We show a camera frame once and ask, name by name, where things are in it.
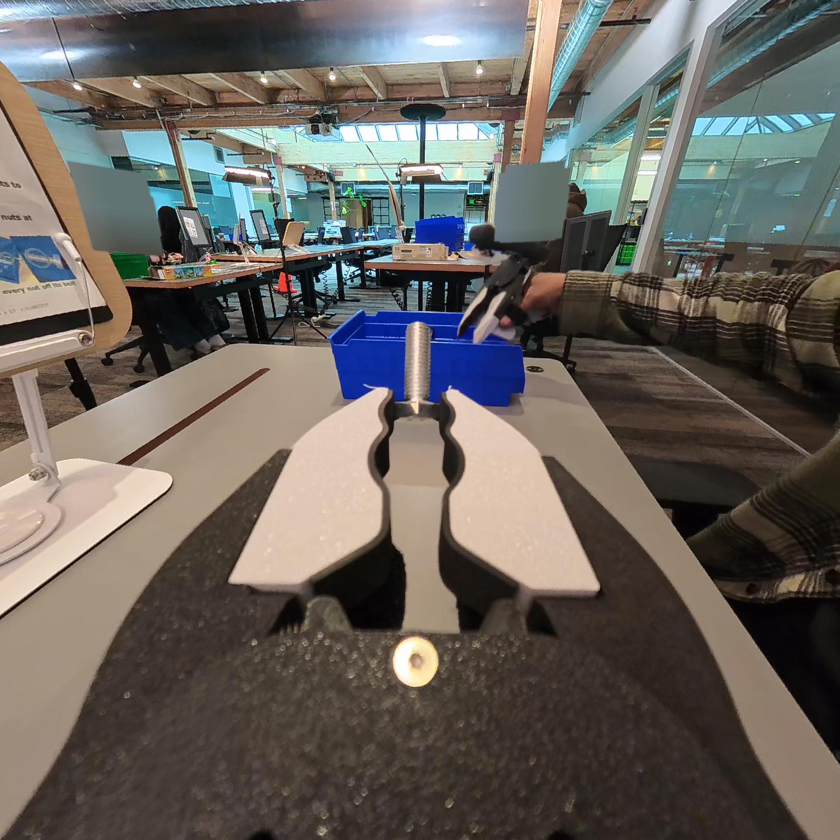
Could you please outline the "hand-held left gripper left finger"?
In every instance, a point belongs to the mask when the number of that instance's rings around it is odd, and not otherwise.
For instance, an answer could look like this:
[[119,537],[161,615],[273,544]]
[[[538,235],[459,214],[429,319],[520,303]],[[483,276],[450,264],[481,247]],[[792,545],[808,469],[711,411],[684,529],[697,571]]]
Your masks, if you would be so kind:
[[393,392],[375,387],[294,444],[228,582],[265,592],[373,592],[390,573]]

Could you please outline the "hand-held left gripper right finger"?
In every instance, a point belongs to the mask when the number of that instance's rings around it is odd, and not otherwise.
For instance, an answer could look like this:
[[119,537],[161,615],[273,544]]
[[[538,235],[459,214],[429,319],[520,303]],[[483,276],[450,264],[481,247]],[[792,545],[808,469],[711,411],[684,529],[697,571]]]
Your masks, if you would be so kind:
[[460,600],[593,597],[601,585],[548,466],[515,427],[441,395],[441,576]]

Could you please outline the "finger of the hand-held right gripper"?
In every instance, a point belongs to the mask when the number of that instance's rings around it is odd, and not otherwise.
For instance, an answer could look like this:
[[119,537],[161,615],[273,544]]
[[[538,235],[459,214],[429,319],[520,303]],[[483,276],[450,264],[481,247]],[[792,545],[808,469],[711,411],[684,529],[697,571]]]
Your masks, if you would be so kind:
[[516,327],[503,327],[501,320],[511,303],[510,295],[494,295],[482,300],[480,306],[473,307],[473,314],[476,315],[472,343],[480,344],[489,337],[497,337],[501,340],[510,341],[516,335]]
[[500,293],[494,289],[481,289],[465,311],[457,329],[457,338],[463,338],[472,329],[473,340],[487,339],[499,326],[496,315]]

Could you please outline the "steel hex bolt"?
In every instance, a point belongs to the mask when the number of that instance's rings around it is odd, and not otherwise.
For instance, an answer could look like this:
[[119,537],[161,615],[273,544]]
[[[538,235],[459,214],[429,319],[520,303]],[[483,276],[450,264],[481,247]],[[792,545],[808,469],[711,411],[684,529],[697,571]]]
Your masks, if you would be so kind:
[[404,357],[404,399],[394,402],[394,419],[440,417],[440,405],[431,396],[431,328],[421,321],[407,325]]

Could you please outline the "blue plastic bin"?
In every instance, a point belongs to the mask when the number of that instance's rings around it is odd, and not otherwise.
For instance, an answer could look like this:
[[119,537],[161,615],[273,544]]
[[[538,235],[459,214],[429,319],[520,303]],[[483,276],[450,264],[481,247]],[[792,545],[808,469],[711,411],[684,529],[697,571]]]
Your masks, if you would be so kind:
[[432,330],[430,400],[453,387],[483,406],[506,406],[511,395],[524,393],[522,349],[497,336],[474,344],[472,332],[456,337],[459,313],[384,310],[357,311],[329,337],[344,398],[363,396],[384,386],[404,399],[405,336],[409,323]]

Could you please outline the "person's right forearm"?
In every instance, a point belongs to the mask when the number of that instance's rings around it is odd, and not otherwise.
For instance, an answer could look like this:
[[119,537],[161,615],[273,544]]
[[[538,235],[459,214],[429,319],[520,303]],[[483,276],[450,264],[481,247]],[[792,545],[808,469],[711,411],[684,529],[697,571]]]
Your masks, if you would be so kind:
[[722,272],[666,279],[573,271],[559,332],[662,345],[804,395],[839,395],[839,275]]

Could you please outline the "person's right hand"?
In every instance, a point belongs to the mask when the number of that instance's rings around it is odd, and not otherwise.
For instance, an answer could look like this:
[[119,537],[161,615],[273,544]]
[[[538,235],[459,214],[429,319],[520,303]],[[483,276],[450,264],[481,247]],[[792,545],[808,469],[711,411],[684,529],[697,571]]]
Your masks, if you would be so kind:
[[529,326],[550,318],[560,307],[566,275],[557,271],[546,271],[537,266],[520,269],[504,284],[497,283],[512,302],[499,316],[500,329],[515,326]]

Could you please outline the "small blue bin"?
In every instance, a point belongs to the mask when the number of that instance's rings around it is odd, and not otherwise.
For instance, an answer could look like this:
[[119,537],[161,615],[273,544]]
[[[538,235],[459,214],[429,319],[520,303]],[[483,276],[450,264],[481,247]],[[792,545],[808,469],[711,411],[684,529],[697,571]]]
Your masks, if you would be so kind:
[[466,223],[462,216],[435,216],[418,219],[414,229],[414,243],[445,245],[450,253],[463,249]]

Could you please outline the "black office chair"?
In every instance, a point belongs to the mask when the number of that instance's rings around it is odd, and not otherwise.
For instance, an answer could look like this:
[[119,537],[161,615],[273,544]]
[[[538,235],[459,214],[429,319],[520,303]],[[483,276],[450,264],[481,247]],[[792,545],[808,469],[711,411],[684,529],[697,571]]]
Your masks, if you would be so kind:
[[611,225],[610,211],[567,219],[563,231],[560,272],[603,272],[618,249],[626,224]]

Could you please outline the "white stand base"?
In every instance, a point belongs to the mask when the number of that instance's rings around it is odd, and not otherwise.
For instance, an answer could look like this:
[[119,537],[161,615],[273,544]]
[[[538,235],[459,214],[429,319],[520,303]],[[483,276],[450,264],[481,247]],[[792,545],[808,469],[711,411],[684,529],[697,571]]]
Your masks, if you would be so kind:
[[160,471],[85,458],[58,460],[39,393],[38,368],[114,345],[127,325],[54,331],[2,347],[30,448],[28,472],[2,485],[1,612],[9,613],[172,486]]

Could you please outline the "long wooden office desk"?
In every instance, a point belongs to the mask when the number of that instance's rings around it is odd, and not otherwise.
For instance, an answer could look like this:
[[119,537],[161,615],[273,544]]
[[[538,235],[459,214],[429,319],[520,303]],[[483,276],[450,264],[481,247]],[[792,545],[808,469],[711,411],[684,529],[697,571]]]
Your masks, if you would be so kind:
[[196,295],[200,298],[220,298],[229,293],[238,295],[239,308],[242,312],[247,341],[249,343],[289,343],[291,338],[270,337],[266,313],[261,301],[259,289],[272,283],[272,276],[285,271],[278,259],[268,261],[251,260],[211,267],[211,276],[161,280],[150,277],[137,277],[123,280],[129,289],[129,298],[133,306],[133,323],[140,327],[145,349],[156,375],[172,372],[172,365],[165,350],[165,345],[156,322],[146,305],[140,289],[180,291],[187,288],[199,288]]

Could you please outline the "person's torso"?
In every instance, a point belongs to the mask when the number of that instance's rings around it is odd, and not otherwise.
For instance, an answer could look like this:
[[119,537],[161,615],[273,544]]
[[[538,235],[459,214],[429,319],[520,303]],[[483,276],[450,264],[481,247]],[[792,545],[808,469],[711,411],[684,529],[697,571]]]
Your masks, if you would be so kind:
[[839,435],[688,545],[837,758]]

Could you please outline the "framed desk sign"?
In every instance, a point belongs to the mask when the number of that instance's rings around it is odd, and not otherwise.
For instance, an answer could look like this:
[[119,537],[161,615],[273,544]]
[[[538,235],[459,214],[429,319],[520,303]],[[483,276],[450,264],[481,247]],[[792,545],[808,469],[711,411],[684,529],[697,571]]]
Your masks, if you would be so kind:
[[194,206],[179,206],[175,211],[186,240],[195,248],[211,248],[212,236],[207,232],[198,209]]

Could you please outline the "black round-top post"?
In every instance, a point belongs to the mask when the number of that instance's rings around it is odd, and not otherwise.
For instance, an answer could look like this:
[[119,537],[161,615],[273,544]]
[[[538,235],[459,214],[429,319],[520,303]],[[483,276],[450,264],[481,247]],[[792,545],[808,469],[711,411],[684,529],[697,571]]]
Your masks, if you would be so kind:
[[418,219],[423,219],[425,218],[425,185],[434,179],[440,181],[443,173],[440,165],[426,162],[427,123],[441,120],[446,114],[446,109],[436,103],[413,102],[402,107],[400,113],[404,120],[419,124],[419,162],[408,166],[407,171],[413,179],[419,180]]

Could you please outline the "silver spiral ceiling duct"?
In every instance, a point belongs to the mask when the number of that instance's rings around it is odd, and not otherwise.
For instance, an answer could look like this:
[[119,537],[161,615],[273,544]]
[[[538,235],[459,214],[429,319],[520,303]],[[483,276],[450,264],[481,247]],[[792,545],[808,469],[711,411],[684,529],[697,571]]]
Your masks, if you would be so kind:
[[566,37],[554,61],[549,88],[549,109],[560,96],[565,82],[585,52],[613,1],[581,1],[566,30]]

